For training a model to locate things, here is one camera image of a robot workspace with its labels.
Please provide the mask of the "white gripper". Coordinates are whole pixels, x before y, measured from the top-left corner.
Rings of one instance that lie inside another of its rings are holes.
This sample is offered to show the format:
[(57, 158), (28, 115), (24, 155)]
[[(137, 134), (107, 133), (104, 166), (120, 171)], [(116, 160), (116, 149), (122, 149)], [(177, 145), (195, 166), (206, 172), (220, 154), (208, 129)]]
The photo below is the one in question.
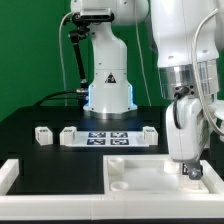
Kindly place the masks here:
[(174, 123), (173, 106), (166, 110), (166, 134), (168, 152), (175, 162), (187, 163), (186, 168), (191, 180), (200, 180), (203, 167), (198, 161), (210, 137), (210, 127), (203, 116), (198, 98), (184, 97), (177, 102), (178, 118), (181, 128)]

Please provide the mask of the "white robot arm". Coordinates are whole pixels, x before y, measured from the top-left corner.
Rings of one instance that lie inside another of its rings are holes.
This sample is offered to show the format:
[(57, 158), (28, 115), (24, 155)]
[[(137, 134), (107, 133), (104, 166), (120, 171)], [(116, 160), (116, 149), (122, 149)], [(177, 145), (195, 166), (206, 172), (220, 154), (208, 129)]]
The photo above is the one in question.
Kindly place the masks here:
[(166, 110), (169, 156), (183, 163), (189, 178), (199, 180), (200, 156), (216, 126), (219, 91), (217, 59), (224, 48), (224, 0), (71, 0), (78, 35), (89, 35), (94, 79), (84, 111), (103, 119), (120, 119), (137, 111), (127, 80), (127, 47), (114, 25), (151, 19)]

